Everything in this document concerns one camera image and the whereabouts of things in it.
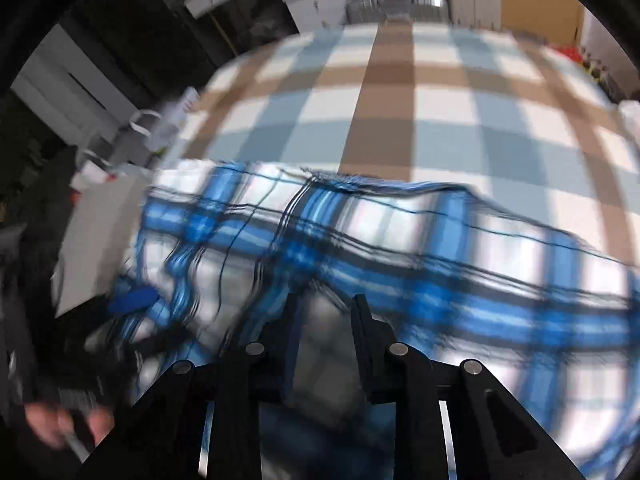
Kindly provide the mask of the person's left hand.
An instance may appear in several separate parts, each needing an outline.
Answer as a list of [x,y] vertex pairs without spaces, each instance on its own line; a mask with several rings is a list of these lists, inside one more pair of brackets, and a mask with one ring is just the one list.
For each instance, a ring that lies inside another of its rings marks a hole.
[[[74,432],[70,412],[44,403],[29,403],[24,406],[26,422],[35,435],[50,448],[59,450],[66,445],[66,436]],[[85,416],[86,424],[98,445],[114,428],[114,416],[110,410],[98,406]]]

